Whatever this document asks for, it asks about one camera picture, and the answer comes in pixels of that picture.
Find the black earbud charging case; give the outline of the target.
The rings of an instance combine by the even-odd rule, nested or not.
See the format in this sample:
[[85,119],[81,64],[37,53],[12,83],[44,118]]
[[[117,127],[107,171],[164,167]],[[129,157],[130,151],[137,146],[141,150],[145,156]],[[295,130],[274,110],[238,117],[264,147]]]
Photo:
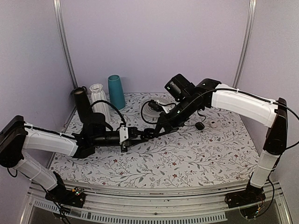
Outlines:
[[153,128],[145,128],[143,131],[142,131],[142,134],[140,136],[140,138],[142,140],[150,140],[150,139],[153,139],[155,138],[155,133],[154,133],[155,129]]

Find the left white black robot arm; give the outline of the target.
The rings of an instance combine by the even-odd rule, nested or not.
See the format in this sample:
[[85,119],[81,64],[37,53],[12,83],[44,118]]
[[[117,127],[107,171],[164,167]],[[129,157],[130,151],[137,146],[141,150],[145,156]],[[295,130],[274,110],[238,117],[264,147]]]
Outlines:
[[137,127],[126,127],[122,122],[118,130],[106,122],[102,113],[91,113],[82,119],[80,133],[70,135],[35,127],[15,116],[0,133],[0,164],[14,168],[29,179],[39,183],[60,203],[69,199],[69,191],[58,182],[58,175],[33,159],[27,149],[64,154],[83,159],[94,154],[97,147],[118,146],[126,152],[131,146],[147,141],[144,131]]

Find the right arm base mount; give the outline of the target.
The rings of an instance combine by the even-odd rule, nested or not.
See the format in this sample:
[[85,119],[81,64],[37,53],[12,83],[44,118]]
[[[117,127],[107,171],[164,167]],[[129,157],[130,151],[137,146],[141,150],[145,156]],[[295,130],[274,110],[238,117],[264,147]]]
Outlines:
[[261,211],[265,199],[263,190],[245,189],[226,194],[224,202],[230,209],[244,206],[244,208],[239,209],[240,214],[246,219],[254,219]]

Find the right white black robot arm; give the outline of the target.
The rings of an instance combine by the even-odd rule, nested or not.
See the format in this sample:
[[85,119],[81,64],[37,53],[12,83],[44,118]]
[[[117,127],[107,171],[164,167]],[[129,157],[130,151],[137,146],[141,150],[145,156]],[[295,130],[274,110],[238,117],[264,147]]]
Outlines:
[[171,110],[160,113],[152,137],[176,131],[198,110],[224,109],[253,119],[268,127],[263,151],[251,178],[250,187],[242,192],[242,200],[252,203],[260,195],[259,189],[266,182],[287,144],[286,101],[266,99],[206,78],[198,85],[189,82],[183,75],[175,75],[165,89],[178,103]]

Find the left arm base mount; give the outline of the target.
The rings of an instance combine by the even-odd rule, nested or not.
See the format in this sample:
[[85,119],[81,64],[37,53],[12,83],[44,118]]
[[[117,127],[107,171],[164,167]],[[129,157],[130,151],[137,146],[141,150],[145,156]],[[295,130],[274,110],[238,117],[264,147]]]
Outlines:
[[65,187],[56,186],[54,189],[47,191],[45,199],[62,205],[68,205],[77,208],[83,208],[86,194],[78,193],[77,190],[68,190]]

